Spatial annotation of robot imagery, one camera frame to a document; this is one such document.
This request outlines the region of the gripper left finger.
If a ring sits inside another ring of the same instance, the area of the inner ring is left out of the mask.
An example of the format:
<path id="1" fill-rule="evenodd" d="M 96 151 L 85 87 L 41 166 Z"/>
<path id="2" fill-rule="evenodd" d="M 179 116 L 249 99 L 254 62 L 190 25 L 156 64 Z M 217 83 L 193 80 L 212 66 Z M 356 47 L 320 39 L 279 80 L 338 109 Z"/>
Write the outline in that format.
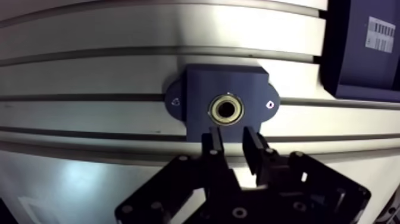
<path id="1" fill-rule="evenodd" d="M 181 154 L 145 182 L 114 210 L 118 223 L 170 223 L 194 190 L 206 199 L 185 223 L 218 223 L 229 216 L 230 203 L 241 188 L 224 156 L 219 128 L 201 135 L 202 153 Z"/>

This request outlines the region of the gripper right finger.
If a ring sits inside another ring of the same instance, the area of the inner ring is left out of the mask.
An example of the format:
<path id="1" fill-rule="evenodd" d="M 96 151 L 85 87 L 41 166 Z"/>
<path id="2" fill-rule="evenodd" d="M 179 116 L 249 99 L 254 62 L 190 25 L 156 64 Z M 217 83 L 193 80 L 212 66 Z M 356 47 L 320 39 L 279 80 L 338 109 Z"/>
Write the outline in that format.
<path id="1" fill-rule="evenodd" d="M 281 155 L 251 127 L 242 149 L 271 223 L 357 223 L 371 192 L 301 151 Z"/>

